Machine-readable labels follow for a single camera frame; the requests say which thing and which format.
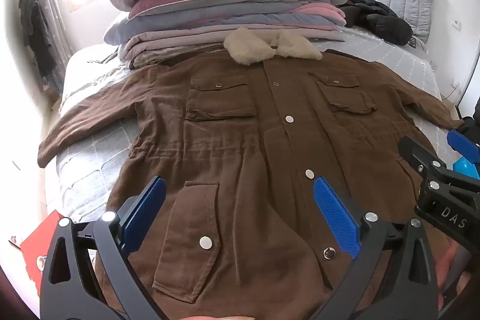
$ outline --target blue gripper pad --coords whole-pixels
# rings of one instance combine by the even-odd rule
[[[480,163],[480,148],[463,134],[456,130],[447,133],[447,142],[455,151],[467,159],[470,163]]]
[[[354,259],[360,251],[359,228],[335,192],[323,179],[313,186],[313,197],[343,252]]]
[[[167,196],[165,181],[154,176],[142,193],[136,198],[126,215],[120,221],[120,250],[128,257],[140,249]]]

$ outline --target curtain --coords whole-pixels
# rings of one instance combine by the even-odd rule
[[[62,92],[65,79],[65,68],[74,51],[65,35],[65,25],[62,20],[57,0],[38,0],[45,18],[49,36],[50,52],[56,63],[51,78],[55,84],[60,84]]]

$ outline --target red box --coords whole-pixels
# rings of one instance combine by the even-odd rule
[[[20,244],[28,276],[35,282],[38,295],[40,295],[45,257],[47,256],[47,252],[49,252],[50,243],[57,223],[63,217],[64,216],[57,211],[51,212],[38,228]]]

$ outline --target hand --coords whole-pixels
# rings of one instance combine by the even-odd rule
[[[437,262],[437,265],[435,267],[437,271],[437,283],[438,287],[442,288],[443,284],[445,283],[445,280],[447,279],[448,271],[450,271],[450,267],[452,266],[452,262],[455,257],[455,253],[457,252],[458,248],[460,247],[459,243],[456,241],[451,241],[450,248],[448,251],[445,253],[445,255]],[[462,290],[465,288],[467,283],[470,280],[471,275],[467,272],[464,272],[460,280],[458,281],[457,285],[457,294],[459,295]],[[443,308],[443,296],[442,293],[438,295],[438,310],[441,310]]]

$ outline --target white bed sheet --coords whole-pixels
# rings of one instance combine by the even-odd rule
[[[403,79],[440,99],[434,73],[421,52],[414,54],[391,45],[361,29],[344,28],[345,42],[318,41],[320,50],[335,49],[368,61],[378,61]],[[61,115],[84,98],[126,78],[131,71],[117,58],[99,61],[114,51],[101,44],[76,53],[67,67]],[[449,166],[459,155],[446,142],[446,131],[411,113],[415,124],[428,137],[438,156]],[[140,128],[137,121],[121,120],[75,143],[57,157],[63,212],[75,222],[97,219],[105,210],[113,184],[128,157]]]

